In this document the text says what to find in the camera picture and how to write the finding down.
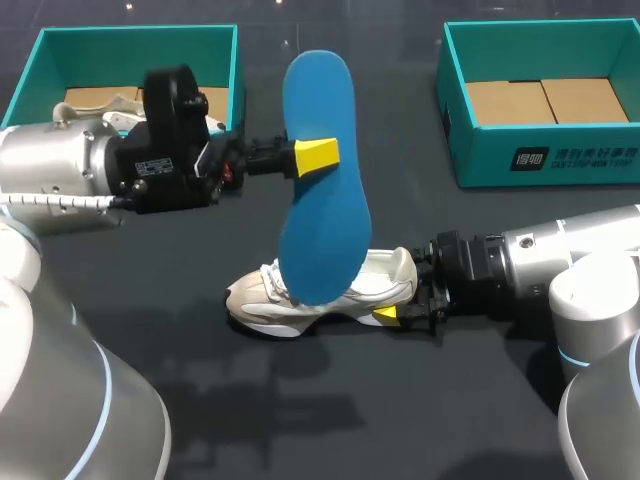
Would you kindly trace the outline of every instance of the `shoe insole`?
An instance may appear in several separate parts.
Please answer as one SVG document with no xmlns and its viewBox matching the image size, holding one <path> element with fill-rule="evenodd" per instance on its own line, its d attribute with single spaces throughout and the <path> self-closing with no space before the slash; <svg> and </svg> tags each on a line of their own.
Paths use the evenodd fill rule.
<svg viewBox="0 0 640 480">
<path fill-rule="evenodd" d="M 307 305 L 321 305 L 349 289 L 371 240 L 349 69 L 332 52 L 305 52 L 287 70 L 283 102 L 290 140 L 338 139 L 337 168 L 295 181 L 278 251 L 291 296 Z"/>
</svg>

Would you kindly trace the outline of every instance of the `white sneaker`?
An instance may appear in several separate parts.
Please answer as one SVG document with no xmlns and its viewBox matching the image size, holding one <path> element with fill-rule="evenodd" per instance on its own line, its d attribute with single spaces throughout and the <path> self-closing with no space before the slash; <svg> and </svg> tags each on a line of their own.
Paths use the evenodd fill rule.
<svg viewBox="0 0 640 480">
<path fill-rule="evenodd" d="M 409 303 L 418 285 L 416 265 L 405 248 L 369 250 L 351 288 L 337 300 L 302 305 L 289 296 L 278 260 L 245 275 L 227 290 L 231 317 L 246 327 L 276 337 L 297 337 L 328 313 L 349 315 L 360 323 L 398 326 L 374 310 Z"/>
</svg>

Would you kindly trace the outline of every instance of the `robotic arm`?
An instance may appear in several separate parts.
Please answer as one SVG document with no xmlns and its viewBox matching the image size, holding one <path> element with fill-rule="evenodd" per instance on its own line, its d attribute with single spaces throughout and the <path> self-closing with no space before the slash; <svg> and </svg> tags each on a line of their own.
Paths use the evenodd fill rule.
<svg viewBox="0 0 640 480">
<path fill-rule="evenodd" d="M 413 251 L 421 271 L 417 302 L 398 312 L 434 330 L 452 315 L 486 313 L 508 301 L 549 299 L 552 280 L 597 251 L 640 249 L 640 206 L 631 205 L 463 240 L 443 232 Z"/>
<path fill-rule="evenodd" d="M 36 234 L 108 228 L 122 210 L 206 207 L 241 189 L 245 175 L 297 178 L 339 162 L 319 160 L 286 134 L 252 142 L 235 131 L 209 135 L 208 102 L 187 66 L 149 72 L 143 103 L 146 121 L 124 138 L 101 118 L 0 131 L 4 215 Z"/>
</svg>

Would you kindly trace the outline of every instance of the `open box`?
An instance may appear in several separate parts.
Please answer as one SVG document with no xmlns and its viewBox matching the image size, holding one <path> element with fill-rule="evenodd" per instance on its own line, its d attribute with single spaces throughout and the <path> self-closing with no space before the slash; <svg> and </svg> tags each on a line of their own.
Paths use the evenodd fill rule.
<svg viewBox="0 0 640 480">
<path fill-rule="evenodd" d="M 461 187 L 640 183 L 634 19 L 447 23 L 436 89 Z"/>
<path fill-rule="evenodd" d="M 62 101 L 98 107 L 116 93 L 142 100 L 148 70 L 182 64 L 207 96 L 209 115 L 239 128 L 245 92 L 235 25 L 43 29 L 2 126 L 50 122 Z"/>
</svg>

